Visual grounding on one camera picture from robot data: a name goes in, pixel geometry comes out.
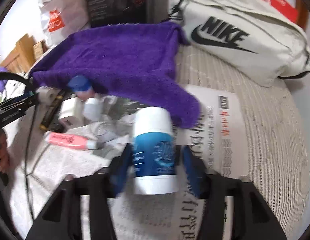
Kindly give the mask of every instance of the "plastic bag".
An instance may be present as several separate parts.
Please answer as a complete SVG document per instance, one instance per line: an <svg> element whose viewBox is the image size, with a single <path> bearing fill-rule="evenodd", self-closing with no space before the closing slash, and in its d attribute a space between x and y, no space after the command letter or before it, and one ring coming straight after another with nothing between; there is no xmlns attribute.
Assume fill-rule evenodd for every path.
<svg viewBox="0 0 310 240"><path fill-rule="evenodd" d="M48 46L59 44L88 22L85 0L39 0L38 5Z"/></svg>

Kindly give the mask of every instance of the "black box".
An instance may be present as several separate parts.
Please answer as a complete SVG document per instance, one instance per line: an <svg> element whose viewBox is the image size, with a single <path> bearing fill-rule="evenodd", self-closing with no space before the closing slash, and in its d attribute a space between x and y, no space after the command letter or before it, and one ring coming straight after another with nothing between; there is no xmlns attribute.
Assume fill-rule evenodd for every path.
<svg viewBox="0 0 310 240"><path fill-rule="evenodd" d="M146 0L86 0L92 28L119 23L146 23Z"/></svg>

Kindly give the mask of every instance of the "human hand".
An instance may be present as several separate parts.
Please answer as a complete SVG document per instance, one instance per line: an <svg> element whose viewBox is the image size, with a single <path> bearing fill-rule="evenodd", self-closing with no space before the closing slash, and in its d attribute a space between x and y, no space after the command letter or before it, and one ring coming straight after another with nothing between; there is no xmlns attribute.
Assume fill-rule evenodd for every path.
<svg viewBox="0 0 310 240"><path fill-rule="evenodd" d="M6 173L9 168L9 154L7 151L7 136L2 130L0 133L0 171Z"/></svg>

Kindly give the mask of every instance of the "black clamp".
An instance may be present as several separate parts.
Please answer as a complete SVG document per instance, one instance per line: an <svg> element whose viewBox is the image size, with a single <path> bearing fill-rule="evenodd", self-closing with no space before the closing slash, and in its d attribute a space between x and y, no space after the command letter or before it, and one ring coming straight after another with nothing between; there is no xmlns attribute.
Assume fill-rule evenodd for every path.
<svg viewBox="0 0 310 240"><path fill-rule="evenodd" d="M132 147L93 175L67 175L35 219L26 240L82 240L80 196L89 195L91 240L116 240L107 198L115 198L124 188L131 165Z"/></svg>
<svg viewBox="0 0 310 240"><path fill-rule="evenodd" d="M223 239L227 196L234 198L232 240L287 240L274 213L247 177L231 179L206 169L189 146L182 149L182 160L193 193L206 200L197 240Z"/></svg>

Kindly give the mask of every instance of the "blue cap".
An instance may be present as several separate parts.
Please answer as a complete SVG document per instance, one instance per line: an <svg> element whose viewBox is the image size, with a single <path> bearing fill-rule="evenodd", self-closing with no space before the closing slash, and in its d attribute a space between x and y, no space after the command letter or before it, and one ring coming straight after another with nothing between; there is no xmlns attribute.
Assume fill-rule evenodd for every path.
<svg viewBox="0 0 310 240"><path fill-rule="evenodd" d="M84 76L75 76L69 81L68 86L73 92L87 91L91 88L90 81Z"/></svg>

